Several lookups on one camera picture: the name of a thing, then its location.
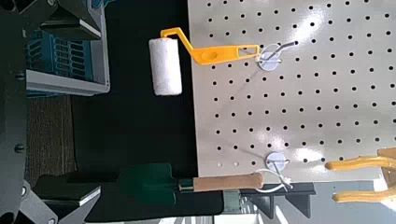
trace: screw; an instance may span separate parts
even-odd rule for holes
[[[19,81],[24,81],[25,80],[25,73],[23,71],[18,72],[18,74],[15,76],[15,78]]]
[[[22,153],[24,151],[24,145],[23,144],[17,144],[14,147],[14,150],[16,153]]]

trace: blue plastic basket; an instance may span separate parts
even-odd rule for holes
[[[93,81],[90,41],[65,41],[41,30],[26,46],[29,69],[60,77]]]

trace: yellow tool handle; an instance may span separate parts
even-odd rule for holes
[[[325,166],[332,171],[355,170],[371,166],[396,169],[396,160],[381,156],[360,156],[347,161],[329,161]]]
[[[332,199],[337,203],[380,203],[396,199],[396,187],[384,191],[345,191],[334,194]]]
[[[161,38],[166,38],[169,35],[178,35],[191,57],[199,64],[225,63],[241,59],[254,58],[260,54],[260,47],[258,45],[215,46],[194,49],[190,41],[179,27],[161,31]],[[240,56],[240,49],[255,49],[255,52]]]

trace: white pegboard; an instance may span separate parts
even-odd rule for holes
[[[297,41],[274,72],[192,63],[199,176],[251,173],[282,151],[293,182],[379,177],[324,163],[396,145],[395,1],[189,0],[189,16],[196,48]]]

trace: paint roller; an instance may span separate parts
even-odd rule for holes
[[[161,38],[151,39],[148,42],[152,81],[156,95],[179,95],[182,92],[177,40],[168,38],[169,35],[178,35],[190,56],[202,65],[255,58],[260,54],[258,45],[215,46],[194,49],[180,28],[162,30]],[[241,49],[255,49],[255,53],[240,55],[239,51]]]

